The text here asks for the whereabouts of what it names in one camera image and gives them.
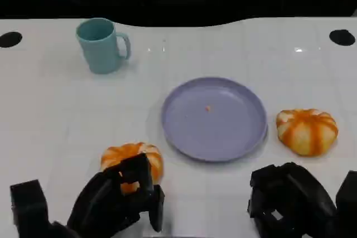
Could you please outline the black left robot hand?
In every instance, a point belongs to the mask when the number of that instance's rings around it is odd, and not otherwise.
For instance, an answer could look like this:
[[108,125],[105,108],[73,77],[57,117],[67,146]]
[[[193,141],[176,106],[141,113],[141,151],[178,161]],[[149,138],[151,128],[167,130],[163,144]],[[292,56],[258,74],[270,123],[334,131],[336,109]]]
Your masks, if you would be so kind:
[[149,213],[156,232],[162,230],[165,194],[153,184],[144,153],[98,172],[79,194],[67,226],[80,237],[112,237]]

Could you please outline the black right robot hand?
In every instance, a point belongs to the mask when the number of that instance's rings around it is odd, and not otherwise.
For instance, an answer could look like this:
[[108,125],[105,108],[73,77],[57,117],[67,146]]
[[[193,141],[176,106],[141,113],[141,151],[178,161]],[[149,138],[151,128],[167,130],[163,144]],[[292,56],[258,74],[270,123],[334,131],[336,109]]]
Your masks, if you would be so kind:
[[293,162],[253,171],[247,211],[260,237],[327,237],[336,206],[321,183]]

